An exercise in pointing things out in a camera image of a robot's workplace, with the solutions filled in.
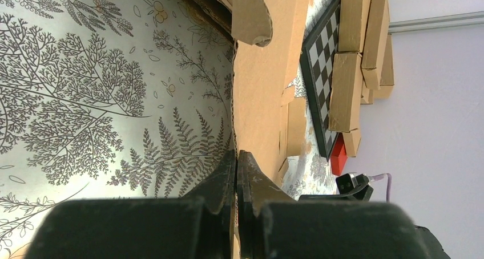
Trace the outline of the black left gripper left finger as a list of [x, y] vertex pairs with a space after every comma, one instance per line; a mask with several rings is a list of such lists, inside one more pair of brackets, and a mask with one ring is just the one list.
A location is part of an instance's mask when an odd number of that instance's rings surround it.
[[39, 227], [27, 258], [232, 258], [236, 154], [179, 198], [70, 200]]

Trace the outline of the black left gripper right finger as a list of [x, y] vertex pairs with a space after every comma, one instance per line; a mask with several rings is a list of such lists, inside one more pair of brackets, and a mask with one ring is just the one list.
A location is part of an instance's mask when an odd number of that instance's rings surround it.
[[242, 258], [447, 258], [436, 236], [399, 206], [368, 201], [366, 184], [295, 200], [241, 151], [237, 194]]

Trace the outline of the brown cardboard box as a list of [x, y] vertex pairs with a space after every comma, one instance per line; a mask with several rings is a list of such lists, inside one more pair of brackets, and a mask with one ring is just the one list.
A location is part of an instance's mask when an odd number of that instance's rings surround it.
[[289, 203], [280, 187], [290, 154], [289, 87], [297, 74], [309, 0], [184, 0], [234, 42], [233, 150], [181, 199], [195, 211], [184, 258], [274, 258], [265, 247], [269, 204]]

